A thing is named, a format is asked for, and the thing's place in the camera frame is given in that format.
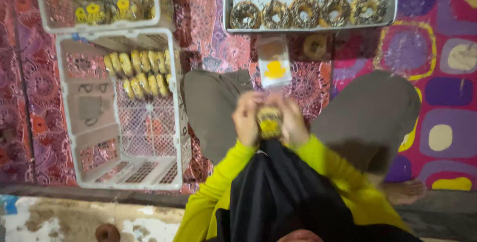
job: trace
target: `white plastic crate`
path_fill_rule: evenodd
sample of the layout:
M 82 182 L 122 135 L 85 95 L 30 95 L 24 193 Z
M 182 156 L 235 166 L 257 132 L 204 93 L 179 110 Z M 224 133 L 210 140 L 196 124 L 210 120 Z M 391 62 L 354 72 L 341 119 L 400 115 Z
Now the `white plastic crate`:
M 165 27 L 171 31 L 176 28 L 172 22 L 174 3 L 172 0 L 154 0 L 156 16 L 139 21 L 116 21 L 112 24 L 90 26 L 75 24 L 75 8 L 72 0 L 38 0 L 43 28 L 51 34 L 89 33 L 98 31 L 123 30 L 127 28 Z
M 176 190 L 191 159 L 188 117 L 179 91 L 179 46 L 169 29 L 136 29 L 56 39 L 68 135 L 78 185 L 84 188 Z M 167 98 L 130 100 L 111 80 L 103 56 L 132 49 L 170 50 Z

